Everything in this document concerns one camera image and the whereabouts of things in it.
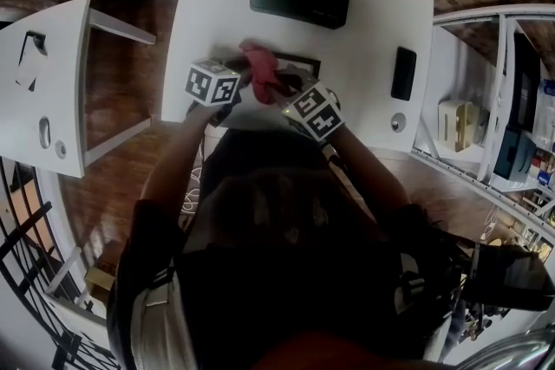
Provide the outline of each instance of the white cube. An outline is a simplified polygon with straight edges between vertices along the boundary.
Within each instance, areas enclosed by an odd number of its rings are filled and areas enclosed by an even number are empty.
[[[239,74],[211,59],[201,59],[191,64],[185,92],[197,102],[207,106],[233,102]]]
[[[300,123],[317,142],[332,134],[345,121],[321,82],[303,92],[282,113]]]

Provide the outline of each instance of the wooden floor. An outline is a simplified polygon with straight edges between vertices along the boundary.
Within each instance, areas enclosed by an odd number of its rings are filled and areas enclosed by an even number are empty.
[[[110,241],[120,250],[134,202],[175,125],[159,121],[166,54],[177,0],[96,0],[92,6],[157,35],[148,46],[93,30],[88,51],[88,148],[122,128],[154,117],[142,134],[87,167],[83,179],[61,177],[62,195],[77,243],[98,257]],[[411,198],[453,233],[477,239],[492,204],[408,155],[380,151]]]

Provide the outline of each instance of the computer mouse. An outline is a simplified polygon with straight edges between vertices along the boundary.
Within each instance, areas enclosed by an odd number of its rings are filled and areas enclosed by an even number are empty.
[[[38,121],[38,137],[41,147],[46,150],[50,146],[50,121],[48,117],[42,117]]]

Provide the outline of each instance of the white desk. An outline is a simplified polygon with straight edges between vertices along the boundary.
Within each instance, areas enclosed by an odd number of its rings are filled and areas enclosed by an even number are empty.
[[[162,119],[184,119],[191,103],[184,93],[191,61],[236,54],[243,40],[252,40],[321,61],[320,79],[336,92],[347,124],[361,141],[409,152],[428,77],[433,6],[434,0],[350,0],[346,25],[333,30],[251,11],[249,0],[179,0],[167,55]],[[390,96],[399,46],[417,54],[410,101]],[[400,133],[390,124],[396,113],[407,119]]]
[[[146,44],[156,42],[155,36],[90,9],[89,2],[62,3],[0,30],[0,156],[82,177],[86,165],[150,124],[150,120],[145,120],[85,152],[82,89],[90,27]],[[33,92],[16,84],[28,31],[46,35],[44,46],[48,53]],[[51,143],[46,149],[39,139],[42,117],[49,119],[50,126]],[[56,152],[58,141],[63,143],[65,156]]]

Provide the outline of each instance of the table leg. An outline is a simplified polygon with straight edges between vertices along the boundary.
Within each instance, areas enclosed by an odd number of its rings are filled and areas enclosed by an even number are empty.
[[[94,28],[137,42],[146,43],[147,45],[154,45],[156,43],[155,35],[92,8],[88,9],[88,23]]]
[[[125,131],[122,131],[113,138],[105,140],[100,145],[95,146],[95,148],[88,150],[87,152],[85,152],[85,157],[83,160],[84,166],[91,165],[93,162],[104,156],[104,154],[112,151],[114,148],[120,146],[126,140],[131,139],[133,136],[149,128],[150,123],[150,119],[143,120],[141,123],[134,125]]]

